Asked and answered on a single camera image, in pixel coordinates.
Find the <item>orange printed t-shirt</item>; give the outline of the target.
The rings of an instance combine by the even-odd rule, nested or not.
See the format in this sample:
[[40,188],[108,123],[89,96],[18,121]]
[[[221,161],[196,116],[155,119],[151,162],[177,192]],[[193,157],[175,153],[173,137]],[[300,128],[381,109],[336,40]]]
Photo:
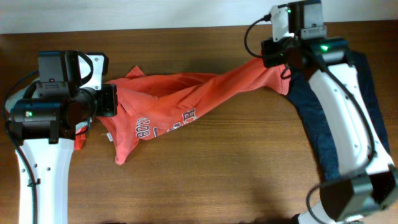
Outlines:
[[122,165],[139,141],[192,123],[238,93],[266,87],[287,95],[290,76],[287,66],[266,68],[259,58],[221,75],[145,75],[134,67],[125,77],[111,80],[117,88],[117,114],[99,120],[113,140],[115,162]]

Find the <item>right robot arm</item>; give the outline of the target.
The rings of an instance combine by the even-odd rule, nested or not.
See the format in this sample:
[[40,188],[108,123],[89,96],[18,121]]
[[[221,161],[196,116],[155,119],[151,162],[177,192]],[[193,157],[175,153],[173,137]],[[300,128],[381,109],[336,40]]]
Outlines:
[[284,37],[261,44],[267,66],[299,69],[322,107],[333,137],[339,177],[320,182],[295,223],[359,223],[397,201],[397,169],[380,143],[362,94],[347,41]]

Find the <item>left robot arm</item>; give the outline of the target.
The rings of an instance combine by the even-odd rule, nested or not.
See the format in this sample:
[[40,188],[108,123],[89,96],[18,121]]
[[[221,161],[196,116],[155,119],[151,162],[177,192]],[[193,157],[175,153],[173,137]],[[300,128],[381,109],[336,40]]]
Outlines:
[[67,223],[70,163],[83,135],[78,126],[116,115],[116,85],[89,86],[94,77],[40,75],[6,117],[19,166],[19,223]]

